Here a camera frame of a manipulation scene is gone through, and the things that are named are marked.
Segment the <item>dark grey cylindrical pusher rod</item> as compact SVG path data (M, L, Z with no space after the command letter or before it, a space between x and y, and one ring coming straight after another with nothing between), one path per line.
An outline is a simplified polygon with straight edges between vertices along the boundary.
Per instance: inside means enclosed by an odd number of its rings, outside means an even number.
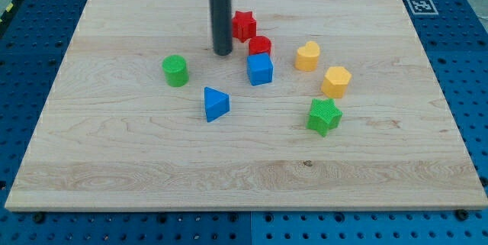
M227 56L233 51L232 0L209 0L213 51Z

